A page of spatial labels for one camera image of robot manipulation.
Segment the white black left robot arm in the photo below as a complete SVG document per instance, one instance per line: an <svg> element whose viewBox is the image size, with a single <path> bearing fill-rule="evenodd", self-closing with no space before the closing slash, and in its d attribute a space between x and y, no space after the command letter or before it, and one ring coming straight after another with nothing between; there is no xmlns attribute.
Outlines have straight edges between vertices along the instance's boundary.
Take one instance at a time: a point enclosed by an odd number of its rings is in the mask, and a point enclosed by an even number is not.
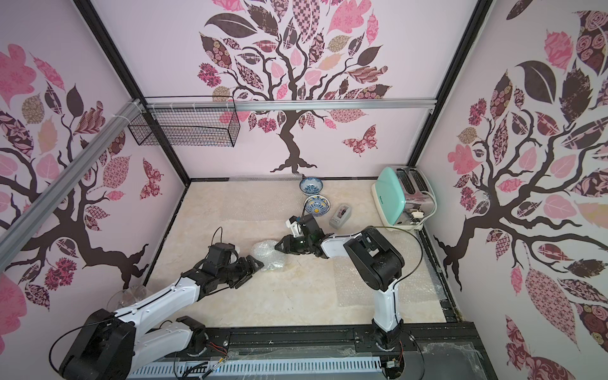
<svg viewBox="0 0 608 380"><path fill-rule="evenodd" d="M64 379L125 379L171 353L204 354L210 342L203 323L163 321L205 297L240 288L263 267L253 256L239 256L233 244L211 245L204 259L161 291L129 307L92 313L74 329L77 337L56 372Z"/></svg>

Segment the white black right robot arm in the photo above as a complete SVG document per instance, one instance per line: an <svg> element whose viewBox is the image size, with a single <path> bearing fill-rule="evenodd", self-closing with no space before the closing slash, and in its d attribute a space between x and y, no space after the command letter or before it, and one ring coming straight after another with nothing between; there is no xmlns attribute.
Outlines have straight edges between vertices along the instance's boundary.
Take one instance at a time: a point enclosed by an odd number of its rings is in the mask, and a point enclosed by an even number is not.
<svg viewBox="0 0 608 380"><path fill-rule="evenodd" d="M377 227L368 226L354 234L326 234L312 215L293 216L287 226L291 233L281 238L275 250L327 260L348 258L362 281L375 291L372 325L386 337L397 333L402 324L397 311L397 282L405 261Z"/></svg>

